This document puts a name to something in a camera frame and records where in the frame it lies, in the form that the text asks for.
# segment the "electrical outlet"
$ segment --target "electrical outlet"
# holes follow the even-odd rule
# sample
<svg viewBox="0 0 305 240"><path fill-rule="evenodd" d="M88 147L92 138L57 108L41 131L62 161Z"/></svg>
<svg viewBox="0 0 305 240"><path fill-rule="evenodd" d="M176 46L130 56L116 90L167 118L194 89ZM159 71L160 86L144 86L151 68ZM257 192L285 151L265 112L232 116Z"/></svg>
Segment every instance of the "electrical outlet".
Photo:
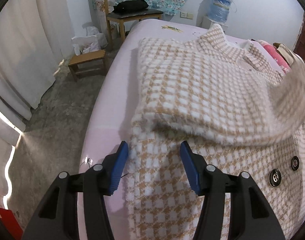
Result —
<svg viewBox="0 0 305 240"><path fill-rule="evenodd" d="M180 12L180 18L187 18L186 12Z"/></svg>
<svg viewBox="0 0 305 240"><path fill-rule="evenodd" d="M192 20L193 19L193 13L187 13L187 19Z"/></svg>

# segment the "curtain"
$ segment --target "curtain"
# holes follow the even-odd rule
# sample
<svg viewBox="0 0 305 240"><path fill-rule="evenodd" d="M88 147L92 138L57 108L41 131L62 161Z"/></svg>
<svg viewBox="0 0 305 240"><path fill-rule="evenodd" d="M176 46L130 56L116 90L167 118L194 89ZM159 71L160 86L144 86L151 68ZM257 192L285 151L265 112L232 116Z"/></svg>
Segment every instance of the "curtain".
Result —
<svg viewBox="0 0 305 240"><path fill-rule="evenodd" d="M9 0L0 12L0 196L6 163L58 64L73 54L66 0Z"/></svg>

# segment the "wooden chair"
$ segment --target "wooden chair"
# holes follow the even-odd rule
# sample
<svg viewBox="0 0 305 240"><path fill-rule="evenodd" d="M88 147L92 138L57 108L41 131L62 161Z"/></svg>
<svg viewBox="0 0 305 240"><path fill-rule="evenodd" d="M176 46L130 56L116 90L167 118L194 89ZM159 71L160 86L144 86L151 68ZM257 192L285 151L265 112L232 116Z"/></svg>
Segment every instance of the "wooden chair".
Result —
<svg viewBox="0 0 305 240"><path fill-rule="evenodd" d="M157 17L158 19L161 19L163 11L159 11L156 9L144 9L140 10L138 12L132 12L132 13L126 13L126 14L118 14L115 12L109 12L108 9L108 0L104 0L104 6L105 6L105 13L106 13L106 21L107 21L107 30L108 30L108 40L109 45L112 46L112 36L111 36L111 28L110 28L110 21L119 23L119 30L122 42L125 41L126 35L125 35L125 26L124 22L139 20L141 21L144 18L149 17Z"/></svg>

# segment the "bed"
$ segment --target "bed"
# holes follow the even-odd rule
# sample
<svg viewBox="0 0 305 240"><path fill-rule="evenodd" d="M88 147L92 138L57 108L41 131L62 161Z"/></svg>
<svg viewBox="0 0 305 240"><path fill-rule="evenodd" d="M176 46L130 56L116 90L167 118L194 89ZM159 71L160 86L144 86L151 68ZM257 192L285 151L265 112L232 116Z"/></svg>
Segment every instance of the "bed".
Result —
<svg viewBox="0 0 305 240"><path fill-rule="evenodd" d="M162 28L169 25L182 32ZM82 150L79 173L85 172L88 165L82 164L86 157L93 160L93 165L101 163L108 154L116 152L122 140L129 140L131 118L139 100L137 81L138 42L144 37L190 41L197 39L207 30L195 26L148 19L139 22L129 33L113 61L102 85L89 121ZM227 36L234 46L244 46L246 40ZM268 52L257 42L252 43L267 58L272 68L284 75L281 68ZM111 229L115 239L129 239L127 208L125 207L125 181L121 178L118 190L110 197L105 197ZM83 212L83 197L78 195L78 225L81 240L87 239Z"/></svg>

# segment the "white wall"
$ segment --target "white wall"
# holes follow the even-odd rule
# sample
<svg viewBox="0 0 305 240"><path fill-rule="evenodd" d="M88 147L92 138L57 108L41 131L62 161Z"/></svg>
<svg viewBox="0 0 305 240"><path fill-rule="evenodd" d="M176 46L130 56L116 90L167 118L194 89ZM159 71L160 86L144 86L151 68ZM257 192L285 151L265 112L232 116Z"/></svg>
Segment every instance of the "white wall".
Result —
<svg viewBox="0 0 305 240"><path fill-rule="evenodd" d="M181 11L191 12L194 19L175 15L171 22L199 26L201 14L207 12L204 0L188 0ZM284 43L293 48L299 33L303 9L297 0L233 0L226 24L226 34L242 39L266 40L269 43Z"/></svg>
<svg viewBox="0 0 305 240"><path fill-rule="evenodd" d="M91 26L88 0L67 0L68 10L75 36L86 36L85 27Z"/></svg>

